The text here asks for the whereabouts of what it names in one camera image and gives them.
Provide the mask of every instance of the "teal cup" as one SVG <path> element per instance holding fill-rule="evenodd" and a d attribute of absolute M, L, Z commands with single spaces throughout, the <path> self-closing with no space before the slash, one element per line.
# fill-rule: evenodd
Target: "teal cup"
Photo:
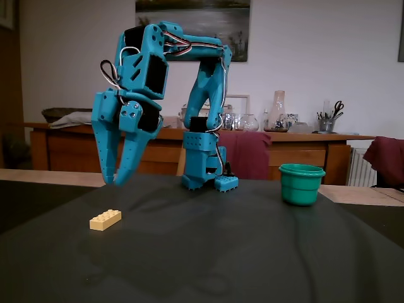
<path fill-rule="evenodd" d="M 283 164 L 282 199 L 297 206 L 309 206 L 317 200 L 321 178 L 326 172 L 321 167 L 304 164 Z"/>

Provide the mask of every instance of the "radiator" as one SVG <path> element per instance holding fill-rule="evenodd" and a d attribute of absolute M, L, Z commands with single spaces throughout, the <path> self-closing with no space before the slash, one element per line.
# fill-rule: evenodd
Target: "radiator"
<path fill-rule="evenodd" d="M 364 160 L 365 152 L 364 148 L 352 148 L 349 186 L 371 187 L 376 185 L 377 174 L 370 163 Z"/>

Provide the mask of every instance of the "white wall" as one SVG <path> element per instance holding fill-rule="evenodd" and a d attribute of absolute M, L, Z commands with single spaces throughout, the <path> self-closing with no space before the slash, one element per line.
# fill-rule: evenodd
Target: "white wall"
<path fill-rule="evenodd" d="M 230 67 L 230 94 L 249 94 L 260 115 L 275 90 L 287 112 L 316 122 L 325 99 L 343 100 L 336 131 L 404 138 L 402 0 L 252 0 L 249 59 Z M 21 63 L 25 121 L 47 107 L 91 107 L 107 88 L 99 71 L 119 34 L 134 26 L 134 0 L 24 0 Z M 173 62 L 161 101 L 176 115 L 198 63 Z"/>

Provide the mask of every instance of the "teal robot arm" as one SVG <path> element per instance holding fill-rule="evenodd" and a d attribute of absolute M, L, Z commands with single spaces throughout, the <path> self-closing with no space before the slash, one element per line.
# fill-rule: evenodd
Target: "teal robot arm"
<path fill-rule="evenodd" d="M 230 48 L 219 39 L 184 35 L 175 23 L 163 21 L 126 30 L 119 37 L 115 64 L 101 62 L 103 75 L 113 88 L 97 93 L 93 106 L 92 126 L 104 181 L 123 185 L 137 169 L 148 141 L 157 137 L 163 124 L 162 108 L 153 100 L 164 98 L 167 62 L 200 61 L 184 121 L 189 131 L 184 132 L 182 183 L 196 189 L 214 179 L 221 191 L 237 187 L 238 179 L 226 169 L 225 148 L 217 147 L 231 57 Z M 104 69 L 107 64 L 111 75 Z M 209 116 L 200 118 L 208 99 Z M 115 174 L 122 132 L 124 148 Z"/>

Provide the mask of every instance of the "glass vase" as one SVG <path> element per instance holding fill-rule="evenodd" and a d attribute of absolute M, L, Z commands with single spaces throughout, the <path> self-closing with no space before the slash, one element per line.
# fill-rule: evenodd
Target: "glass vase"
<path fill-rule="evenodd" d="M 253 114 L 244 114 L 240 120 L 243 131 L 257 131 L 259 129 L 258 120 Z"/>
<path fill-rule="evenodd" d="M 283 90 L 277 90 L 273 97 L 273 104 L 268 115 L 268 124 L 265 125 L 265 131 L 277 131 L 283 129 L 282 117 L 286 117 L 285 92 Z"/>

